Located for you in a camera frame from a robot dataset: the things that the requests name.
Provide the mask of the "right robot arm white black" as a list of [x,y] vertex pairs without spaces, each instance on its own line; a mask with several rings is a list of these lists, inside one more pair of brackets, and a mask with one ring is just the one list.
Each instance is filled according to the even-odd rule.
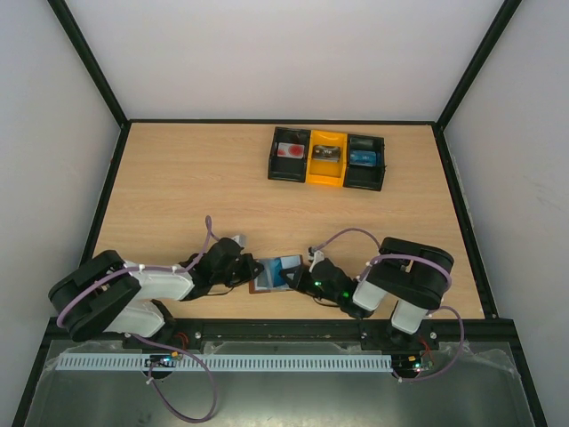
[[388,338],[404,349],[418,339],[422,320],[440,309],[452,285],[453,265],[453,256],[441,248],[384,238],[378,255],[356,278],[320,251],[313,253],[310,265],[283,269],[279,276],[292,290],[331,302],[356,319],[371,317],[386,296],[394,296]]

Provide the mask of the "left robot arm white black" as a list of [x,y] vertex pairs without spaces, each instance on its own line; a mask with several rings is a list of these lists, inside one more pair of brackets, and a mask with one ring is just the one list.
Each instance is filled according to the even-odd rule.
[[56,283],[48,299],[58,313],[57,326],[75,342],[103,333],[149,338],[166,326],[165,300],[193,301],[214,286],[232,289],[263,271],[262,263],[244,251],[240,237],[221,238],[171,266],[128,262],[107,250]]

